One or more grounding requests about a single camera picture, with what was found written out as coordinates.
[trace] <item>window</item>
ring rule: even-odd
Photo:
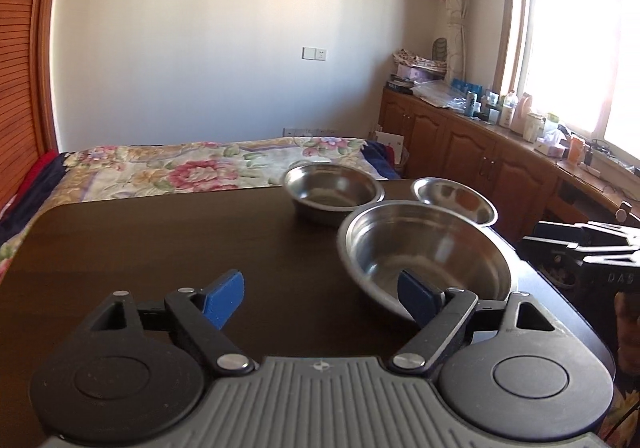
[[[640,0],[529,0],[518,94],[640,165]]]

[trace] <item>floral bedspread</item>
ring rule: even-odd
[[[22,232],[0,246],[0,281],[37,218],[55,206],[275,186],[299,161],[331,161],[383,179],[362,155],[361,139],[283,137],[237,143],[101,146],[65,160],[69,171]]]

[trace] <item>metal bowl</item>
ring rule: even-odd
[[[469,289],[504,300],[517,289],[515,252],[492,230],[450,209],[414,201],[385,201],[354,211],[338,231],[347,272],[371,298],[411,319],[398,301],[398,275],[412,269],[441,289]]]
[[[282,186],[298,213],[319,224],[339,226],[361,206],[380,202],[382,185],[369,174],[334,163],[309,163],[291,168]]]
[[[450,209],[482,227],[494,225],[498,220],[495,206],[464,184],[449,179],[425,177],[414,181],[411,191],[417,201]]]

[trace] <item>orange container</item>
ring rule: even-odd
[[[584,148],[584,139],[580,139],[576,135],[572,136],[569,144],[569,157],[567,157],[569,163],[577,166],[578,163],[582,162],[584,160]]]

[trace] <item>bed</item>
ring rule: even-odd
[[[53,154],[0,219],[0,281],[36,219],[64,204],[277,186],[300,161],[331,161],[398,178],[385,147],[363,139],[283,137],[235,143],[100,146]]]

